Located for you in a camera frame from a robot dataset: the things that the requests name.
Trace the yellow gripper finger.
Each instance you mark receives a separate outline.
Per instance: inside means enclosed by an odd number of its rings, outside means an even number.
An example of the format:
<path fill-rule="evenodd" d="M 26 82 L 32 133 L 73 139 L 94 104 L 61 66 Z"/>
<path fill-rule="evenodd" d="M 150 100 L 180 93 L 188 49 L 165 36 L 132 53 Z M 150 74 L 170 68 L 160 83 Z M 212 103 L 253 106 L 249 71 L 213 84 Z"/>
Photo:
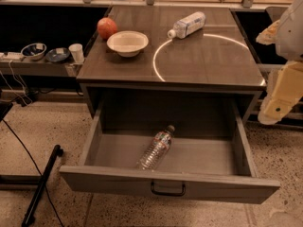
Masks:
<path fill-rule="evenodd" d="M 288 61 L 280 69 L 273 69 L 268 76 L 266 92 L 258 121 L 263 125 L 274 125 L 303 97 L 303 62 Z"/>
<path fill-rule="evenodd" d="M 265 28 L 256 38 L 259 44 L 274 44 L 276 42 L 276 34 L 279 26 L 279 20 L 274 21 L 270 26 Z"/>

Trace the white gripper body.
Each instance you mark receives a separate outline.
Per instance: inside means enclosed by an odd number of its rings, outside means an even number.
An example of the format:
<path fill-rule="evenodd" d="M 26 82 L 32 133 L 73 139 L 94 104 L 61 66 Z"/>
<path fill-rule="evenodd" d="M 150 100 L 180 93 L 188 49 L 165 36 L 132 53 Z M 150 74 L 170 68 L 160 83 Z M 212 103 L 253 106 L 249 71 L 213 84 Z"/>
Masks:
<path fill-rule="evenodd" d="M 276 53 L 289 61 L 303 60 L 303 0 L 294 0 L 281 15 Z"/>

